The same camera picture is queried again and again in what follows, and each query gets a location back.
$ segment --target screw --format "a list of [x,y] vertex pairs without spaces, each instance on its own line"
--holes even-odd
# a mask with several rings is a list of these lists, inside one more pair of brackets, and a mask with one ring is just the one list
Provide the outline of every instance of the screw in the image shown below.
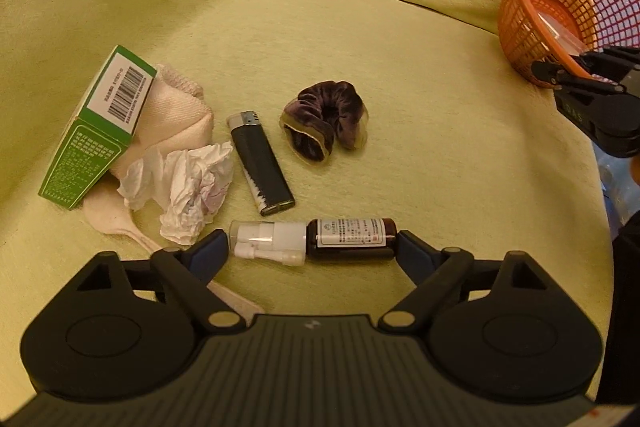
[[217,328],[231,328],[240,322],[240,315],[234,312],[215,312],[209,315],[209,324]]
[[406,328],[415,322],[414,314],[403,311],[388,312],[382,320],[392,328]]

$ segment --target barcode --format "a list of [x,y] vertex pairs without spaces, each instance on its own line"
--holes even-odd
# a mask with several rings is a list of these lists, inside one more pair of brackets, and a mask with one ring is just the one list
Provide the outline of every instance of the barcode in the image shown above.
[[111,101],[108,113],[118,120],[126,122],[133,101],[136,98],[136,93],[140,89],[144,78],[145,75],[143,73],[134,68],[129,68]]

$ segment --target white plastic cap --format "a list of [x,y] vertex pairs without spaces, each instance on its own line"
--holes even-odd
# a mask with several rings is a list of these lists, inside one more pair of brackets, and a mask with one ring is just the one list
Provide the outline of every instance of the white plastic cap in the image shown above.
[[271,259],[289,266],[305,264],[306,223],[234,221],[229,249],[236,257]]

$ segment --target bottle label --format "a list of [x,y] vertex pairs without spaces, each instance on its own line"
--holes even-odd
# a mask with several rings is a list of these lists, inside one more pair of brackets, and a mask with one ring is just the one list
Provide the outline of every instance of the bottle label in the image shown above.
[[382,219],[318,219],[318,248],[384,247]]

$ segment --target barcode label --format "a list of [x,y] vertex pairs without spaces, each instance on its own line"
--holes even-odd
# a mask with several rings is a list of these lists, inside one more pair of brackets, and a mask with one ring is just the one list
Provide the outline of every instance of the barcode label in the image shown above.
[[150,74],[116,53],[100,77],[86,107],[133,134],[152,80]]
[[111,101],[109,114],[112,114],[120,121],[129,121],[129,111],[143,80],[145,80],[143,73],[134,68],[129,68]]

